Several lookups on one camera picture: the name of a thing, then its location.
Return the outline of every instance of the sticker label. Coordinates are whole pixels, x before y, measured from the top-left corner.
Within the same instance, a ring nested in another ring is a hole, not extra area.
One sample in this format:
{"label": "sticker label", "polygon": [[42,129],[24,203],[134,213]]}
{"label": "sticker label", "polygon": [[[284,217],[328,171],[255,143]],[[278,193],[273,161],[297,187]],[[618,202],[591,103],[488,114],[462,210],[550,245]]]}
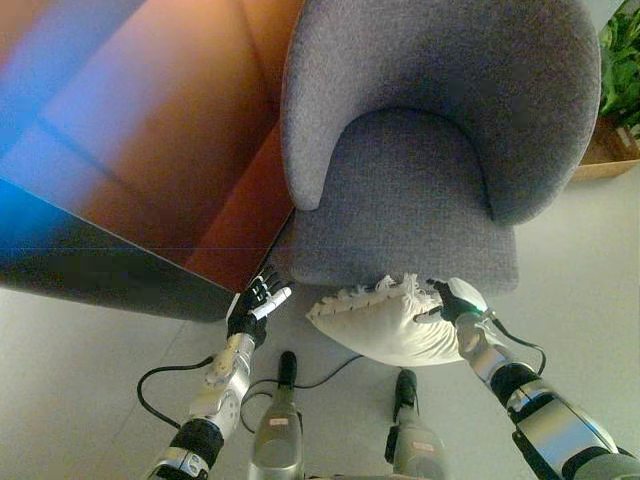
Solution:
{"label": "sticker label", "polygon": [[433,448],[433,445],[429,444],[429,443],[420,443],[420,442],[413,442],[411,444],[411,446],[413,447],[414,450],[420,450],[422,452],[435,452],[436,449]]}
{"label": "sticker label", "polygon": [[287,426],[289,425],[289,419],[288,418],[270,418],[269,419],[269,426],[270,427],[282,427],[282,426]]}

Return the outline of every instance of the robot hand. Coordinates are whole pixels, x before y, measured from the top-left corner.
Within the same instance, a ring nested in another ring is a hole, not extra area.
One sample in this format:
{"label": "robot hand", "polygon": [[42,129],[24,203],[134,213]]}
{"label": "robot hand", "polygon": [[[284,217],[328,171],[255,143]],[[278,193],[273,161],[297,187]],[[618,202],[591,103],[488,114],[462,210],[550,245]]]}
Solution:
{"label": "robot hand", "polygon": [[260,347],[267,336],[267,315],[290,295],[291,286],[284,286],[275,270],[265,267],[238,298],[227,320],[227,338],[246,333],[253,338],[255,348]]}
{"label": "robot hand", "polygon": [[442,307],[439,308],[440,316],[454,325],[463,313],[483,314],[488,309],[480,292],[464,280],[453,277],[445,283],[429,279],[427,284],[440,294],[442,299]]}

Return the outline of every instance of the black cable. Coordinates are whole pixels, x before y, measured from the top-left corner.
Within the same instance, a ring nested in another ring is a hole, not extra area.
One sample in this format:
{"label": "black cable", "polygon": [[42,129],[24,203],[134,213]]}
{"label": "black cable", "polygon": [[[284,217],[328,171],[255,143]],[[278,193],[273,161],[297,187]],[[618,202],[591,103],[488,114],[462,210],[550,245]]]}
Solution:
{"label": "black cable", "polygon": [[[324,385],[325,383],[327,383],[329,380],[331,380],[333,377],[335,377],[338,373],[340,373],[340,371],[342,369],[344,369],[346,366],[348,366],[349,364],[351,364],[352,362],[355,362],[356,360],[358,360],[359,358],[362,358],[363,355],[356,355],[354,357],[351,357],[349,360],[347,360],[346,362],[342,363],[340,366],[336,367],[329,375],[327,375],[326,377],[324,377],[322,380],[316,382],[316,383],[312,383],[311,385],[294,385],[293,388],[297,388],[300,390],[310,390],[312,388],[316,388],[319,387],[321,385]],[[251,389],[253,389],[254,387],[262,384],[262,383],[278,383],[278,380],[276,380],[275,378],[263,378],[262,380],[257,380],[255,382],[253,382],[251,385],[249,385],[249,389],[247,390],[247,392],[251,391]],[[244,428],[247,429],[248,432],[250,433],[255,433],[255,430],[252,430],[251,428],[249,428],[247,426],[247,424],[244,421],[244,418],[242,416],[242,407],[244,407],[245,403],[247,403],[249,400],[251,400],[252,398],[256,397],[257,395],[260,394],[267,394],[268,392],[255,392],[255,394],[250,394],[250,395],[246,395],[243,399],[242,399],[242,404],[240,406],[240,420],[242,421],[242,426]]]}
{"label": "black cable", "polygon": [[159,412],[158,410],[153,408],[151,405],[149,405],[149,402],[145,400],[144,395],[142,394],[142,384],[147,378],[149,378],[151,375],[155,375],[156,373],[175,372],[180,370],[197,370],[198,368],[202,368],[206,365],[209,365],[212,362],[213,362],[213,357],[209,356],[204,360],[202,360],[201,362],[194,363],[193,365],[170,365],[168,367],[158,367],[158,368],[149,370],[140,378],[140,380],[138,380],[138,386],[136,387],[136,392],[138,394],[138,401],[144,407],[144,409],[147,412],[149,412],[151,415],[159,418],[163,422],[168,423],[172,427],[175,427],[176,429],[179,430],[180,424],[178,422],[176,422],[174,419],[166,416],[164,413]]}
{"label": "black cable", "polygon": [[496,326],[496,328],[500,330],[502,334],[508,339],[513,340],[514,342],[519,343],[520,345],[524,345],[525,347],[533,348],[534,350],[537,350],[538,352],[540,352],[542,361],[540,362],[540,367],[538,368],[538,375],[542,375],[542,372],[544,372],[544,368],[547,366],[547,354],[544,352],[544,349],[540,345],[527,342],[525,340],[522,340],[521,338],[516,337],[515,335],[510,334],[507,328],[502,324],[502,322],[499,319],[493,317],[491,318],[491,321]]}

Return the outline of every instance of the wooden planter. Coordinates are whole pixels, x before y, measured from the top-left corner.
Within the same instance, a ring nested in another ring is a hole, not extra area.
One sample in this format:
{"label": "wooden planter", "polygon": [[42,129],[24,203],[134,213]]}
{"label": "wooden planter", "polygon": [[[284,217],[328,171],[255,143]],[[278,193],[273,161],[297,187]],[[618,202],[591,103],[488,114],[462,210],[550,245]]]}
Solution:
{"label": "wooden planter", "polygon": [[638,163],[640,149],[629,128],[615,128],[610,117],[598,118],[589,148],[571,181],[615,177]]}

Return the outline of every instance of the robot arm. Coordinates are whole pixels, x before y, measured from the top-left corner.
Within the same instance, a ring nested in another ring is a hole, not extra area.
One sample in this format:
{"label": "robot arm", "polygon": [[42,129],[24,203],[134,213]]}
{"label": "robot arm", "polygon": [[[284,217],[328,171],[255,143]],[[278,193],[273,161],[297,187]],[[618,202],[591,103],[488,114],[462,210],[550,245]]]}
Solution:
{"label": "robot arm", "polygon": [[156,460],[147,479],[204,480],[225,440],[240,419],[247,392],[251,358],[266,337],[266,316],[290,295],[291,288],[277,288],[275,274],[262,274],[236,304],[227,323],[227,345],[207,372],[200,392],[189,407],[180,430]]}
{"label": "robot arm", "polygon": [[494,337],[486,321],[495,314],[476,289],[457,278],[430,283],[442,298],[442,317],[456,327],[460,355],[507,410],[513,440],[538,478],[640,478],[640,462]]}

